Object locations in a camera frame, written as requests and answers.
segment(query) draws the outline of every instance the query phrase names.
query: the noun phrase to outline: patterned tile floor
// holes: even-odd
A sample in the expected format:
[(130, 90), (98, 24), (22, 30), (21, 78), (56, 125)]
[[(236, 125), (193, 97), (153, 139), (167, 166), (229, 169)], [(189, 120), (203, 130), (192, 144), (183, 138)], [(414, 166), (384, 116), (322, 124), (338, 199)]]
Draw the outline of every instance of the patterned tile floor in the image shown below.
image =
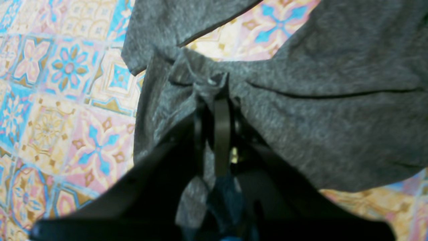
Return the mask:
[[(319, 0), (265, 0), (187, 47), (215, 60), (270, 58)], [(135, 0), (0, 0), (0, 241), (76, 210), (132, 167), (144, 73), (120, 58)], [(362, 193), (323, 190), (427, 240), (428, 176)]]

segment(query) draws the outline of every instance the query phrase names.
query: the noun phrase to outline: pink flower motif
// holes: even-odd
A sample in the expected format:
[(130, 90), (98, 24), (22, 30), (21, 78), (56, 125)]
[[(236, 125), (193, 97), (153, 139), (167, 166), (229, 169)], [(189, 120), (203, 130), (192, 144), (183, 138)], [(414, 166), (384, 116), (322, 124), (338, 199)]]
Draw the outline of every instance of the pink flower motif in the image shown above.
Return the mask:
[(36, 46), (34, 40), (27, 40), (24, 46), (24, 59), (16, 67), (14, 76), (21, 78), (24, 74), (27, 74), (29, 81), (36, 81), (40, 74), (39, 61), (45, 56), (48, 48), (49, 42), (47, 41), (43, 41)]
[(36, 26), (40, 27), (42, 32), (45, 32), (47, 28), (54, 32), (59, 31), (59, 27), (62, 23), (62, 14), (65, 10), (64, 0), (47, 1), (45, 6), (39, 10), (41, 18), (40, 21), (36, 23)]

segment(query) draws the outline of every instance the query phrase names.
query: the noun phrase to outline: heather gray cloth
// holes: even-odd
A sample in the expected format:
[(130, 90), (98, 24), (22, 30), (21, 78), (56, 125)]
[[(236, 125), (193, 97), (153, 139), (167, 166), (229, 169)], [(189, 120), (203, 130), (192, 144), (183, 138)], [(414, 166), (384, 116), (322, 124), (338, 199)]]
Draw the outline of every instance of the heather gray cloth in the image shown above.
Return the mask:
[(158, 47), (184, 46), (231, 21), (261, 0), (137, 0), (122, 58), (133, 75), (147, 67)]
[[(135, 159), (195, 109), (197, 94), (212, 105), (224, 82), (211, 78), (229, 73), (244, 117), (316, 188), (356, 192), (409, 178), (428, 166), (427, 15), (426, 0), (323, 0), (271, 60), (218, 63), (160, 46), (140, 97)], [(208, 150), (206, 177), (183, 194), (184, 226), (200, 225), (207, 210), (212, 160)]]

